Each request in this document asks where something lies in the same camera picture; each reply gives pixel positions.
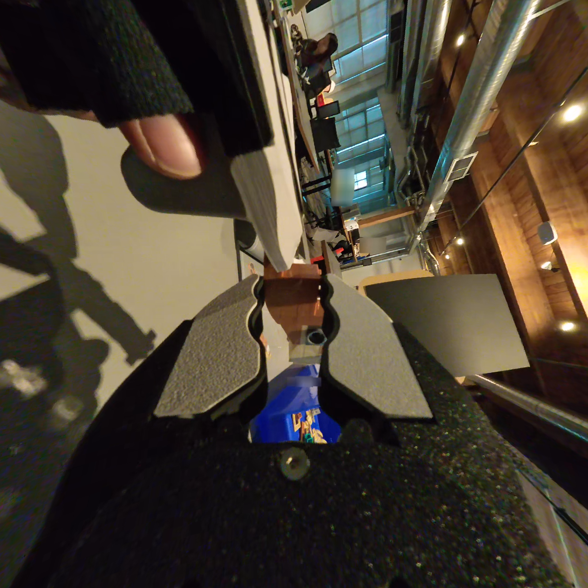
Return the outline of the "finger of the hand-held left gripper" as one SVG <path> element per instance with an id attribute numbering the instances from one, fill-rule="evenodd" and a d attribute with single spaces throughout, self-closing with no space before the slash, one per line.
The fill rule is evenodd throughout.
<path id="1" fill-rule="evenodd" d="M 257 1 L 237 1 L 252 58 L 253 78 L 248 89 L 258 90 L 269 123 L 269 139 L 261 149 L 231 160 L 231 174 L 266 257 L 276 271 L 290 269 L 302 237 L 299 180 L 295 160 L 295 116 L 290 80 L 283 75 L 271 18 L 263 17 Z"/>

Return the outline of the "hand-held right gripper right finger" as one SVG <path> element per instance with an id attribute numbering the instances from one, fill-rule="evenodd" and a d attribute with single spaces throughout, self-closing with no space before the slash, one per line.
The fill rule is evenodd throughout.
<path id="1" fill-rule="evenodd" d="M 336 275 L 327 274 L 323 287 L 333 324 L 321 359 L 324 385 L 386 419 L 433 420 L 392 319 Z"/>

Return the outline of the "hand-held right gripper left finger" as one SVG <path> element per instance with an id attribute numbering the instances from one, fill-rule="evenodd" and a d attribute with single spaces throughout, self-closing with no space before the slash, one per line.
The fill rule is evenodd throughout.
<path id="1" fill-rule="evenodd" d="M 154 410 L 155 417 L 253 419 L 268 398 L 263 279 L 250 275 L 194 318 Z"/>

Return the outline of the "blue plastic bin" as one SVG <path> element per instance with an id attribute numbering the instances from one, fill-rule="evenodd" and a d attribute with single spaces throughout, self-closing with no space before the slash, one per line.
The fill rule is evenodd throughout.
<path id="1" fill-rule="evenodd" d="M 318 364 L 293 364 L 269 382 L 268 401 L 250 423 L 255 443 L 336 443 L 341 427 L 320 407 Z"/>

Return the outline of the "white desk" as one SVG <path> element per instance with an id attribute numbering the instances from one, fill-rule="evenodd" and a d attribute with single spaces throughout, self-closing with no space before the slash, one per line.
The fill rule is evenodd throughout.
<path id="1" fill-rule="evenodd" d="M 231 220 L 143 207 L 116 130 L 1 104 L 1 587 L 133 368 L 238 279 Z"/>

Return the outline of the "person's left hand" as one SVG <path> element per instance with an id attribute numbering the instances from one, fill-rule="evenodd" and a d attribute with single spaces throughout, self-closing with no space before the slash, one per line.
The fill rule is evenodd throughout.
<path id="1" fill-rule="evenodd" d="M 163 1 L 1 1 L 1 102 L 118 129 L 178 180 L 205 167 L 194 105 L 157 39 Z"/>

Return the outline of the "long white table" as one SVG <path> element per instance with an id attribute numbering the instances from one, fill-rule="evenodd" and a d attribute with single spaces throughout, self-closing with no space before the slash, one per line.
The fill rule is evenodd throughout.
<path id="1" fill-rule="evenodd" d="M 307 108 L 307 100 L 305 92 L 302 89 L 296 69 L 295 55 L 291 47 L 291 39 L 289 33 L 289 22 L 285 18 L 281 10 L 279 1 L 273 2 L 274 14 L 277 22 L 277 27 L 282 38 L 283 50 L 285 53 L 286 67 L 288 70 L 288 78 L 290 80 L 290 92 L 293 101 L 293 113 L 295 117 L 295 128 L 304 143 L 307 160 L 315 171 L 320 171 L 318 165 L 318 156 L 316 153 L 315 143 L 313 140 L 311 117 Z"/>

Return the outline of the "dark grey panel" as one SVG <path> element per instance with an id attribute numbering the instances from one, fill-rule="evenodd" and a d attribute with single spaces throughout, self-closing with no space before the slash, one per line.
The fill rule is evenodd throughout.
<path id="1" fill-rule="evenodd" d="M 530 367 L 494 274 L 411 277 L 364 290 L 453 376 Z"/>

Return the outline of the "brown wooden board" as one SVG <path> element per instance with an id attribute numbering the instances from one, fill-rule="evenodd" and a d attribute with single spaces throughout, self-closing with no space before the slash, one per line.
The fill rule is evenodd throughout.
<path id="1" fill-rule="evenodd" d="M 320 298 L 322 273 L 318 265 L 294 263 L 277 271 L 264 261 L 263 292 L 271 317 L 294 345 L 307 342 L 307 331 L 322 327 L 324 310 Z"/>

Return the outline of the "large window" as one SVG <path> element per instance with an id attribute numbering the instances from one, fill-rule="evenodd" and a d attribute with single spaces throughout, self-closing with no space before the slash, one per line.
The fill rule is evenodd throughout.
<path id="1" fill-rule="evenodd" d="M 334 90 L 328 97 L 341 109 L 335 116 L 340 146 L 335 163 L 348 164 L 355 173 L 353 203 L 362 213 L 387 206 L 385 156 L 387 134 L 379 95 L 386 90 L 392 57 L 393 25 L 403 25 L 403 1 L 311 1 L 303 10 L 308 38 L 334 33 L 332 56 Z"/>

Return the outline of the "silver metal pipe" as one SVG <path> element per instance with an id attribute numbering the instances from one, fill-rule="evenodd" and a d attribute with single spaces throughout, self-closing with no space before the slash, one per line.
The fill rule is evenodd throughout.
<path id="1" fill-rule="evenodd" d="M 508 401 L 526 413 L 557 427 L 579 440 L 587 443 L 587 418 L 569 410 L 561 409 L 555 405 L 535 398 L 527 393 L 519 391 L 498 380 L 483 375 L 464 376 L 463 381 L 472 382 L 481 386 L 484 390 L 494 393 L 495 396 Z"/>

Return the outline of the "white vent grille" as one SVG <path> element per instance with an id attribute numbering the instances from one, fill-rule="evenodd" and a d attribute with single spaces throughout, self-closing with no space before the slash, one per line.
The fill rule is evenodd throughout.
<path id="1" fill-rule="evenodd" d="M 455 181 L 465 178 L 469 172 L 471 165 L 477 157 L 478 151 L 469 153 L 460 158 L 455 158 L 445 176 L 445 183 L 453 183 Z"/>

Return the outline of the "large silver ventilation duct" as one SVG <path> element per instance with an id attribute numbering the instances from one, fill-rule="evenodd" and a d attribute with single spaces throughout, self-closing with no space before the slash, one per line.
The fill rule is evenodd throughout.
<path id="1" fill-rule="evenodd" d="M 474 152 L 474 141 L 513 66 L 540 5 L 541 1 L 493 2 L 423 206 L 419 210 L 418 233 L 425 231 L 437 216 L 454 183 L 444 182 L 452 161 Z"/>

